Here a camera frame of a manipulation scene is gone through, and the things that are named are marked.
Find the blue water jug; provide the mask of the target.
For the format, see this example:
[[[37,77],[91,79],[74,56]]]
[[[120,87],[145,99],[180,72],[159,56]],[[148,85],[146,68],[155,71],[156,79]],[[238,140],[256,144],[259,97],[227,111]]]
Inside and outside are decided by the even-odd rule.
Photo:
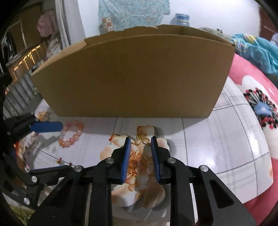
[[[187,14],[176,13],[175,17],[171,20],[171,25],[190,26],[190,16]]]

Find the blue quilt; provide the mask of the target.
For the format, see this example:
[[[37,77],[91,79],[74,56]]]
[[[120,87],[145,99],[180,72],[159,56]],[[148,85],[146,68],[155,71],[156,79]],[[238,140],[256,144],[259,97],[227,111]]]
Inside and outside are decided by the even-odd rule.
[[[231,41],[236,53],[260,69],[269,80],[277,83],[277,46],[258,36],[237,33]]]

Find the teal patterned wall cloth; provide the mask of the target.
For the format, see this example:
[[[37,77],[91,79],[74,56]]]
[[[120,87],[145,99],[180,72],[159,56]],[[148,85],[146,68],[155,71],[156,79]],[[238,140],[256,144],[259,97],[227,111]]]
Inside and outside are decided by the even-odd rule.
[[[169,1],[99,1],[99,31],[104,34],[137,26],[156,27],[169,14]]]

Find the brown cardboard box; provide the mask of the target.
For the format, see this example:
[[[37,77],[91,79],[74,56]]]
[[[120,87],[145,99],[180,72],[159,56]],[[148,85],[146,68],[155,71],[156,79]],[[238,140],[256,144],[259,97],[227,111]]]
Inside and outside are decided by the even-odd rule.
[[[58,116],[206,118],[234,54],[231,42],[203,30],[134,27],[69,46],[31,80]]]

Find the gold outline butterfly charm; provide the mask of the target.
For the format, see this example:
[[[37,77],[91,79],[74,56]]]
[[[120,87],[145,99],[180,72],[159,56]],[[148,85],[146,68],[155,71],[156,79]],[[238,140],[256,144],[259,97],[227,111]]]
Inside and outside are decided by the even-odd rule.
[[[137,134],[134,144],[139,146],[141,144],[149,146],[151,143],[151,139],[147,136],[147,134]]]

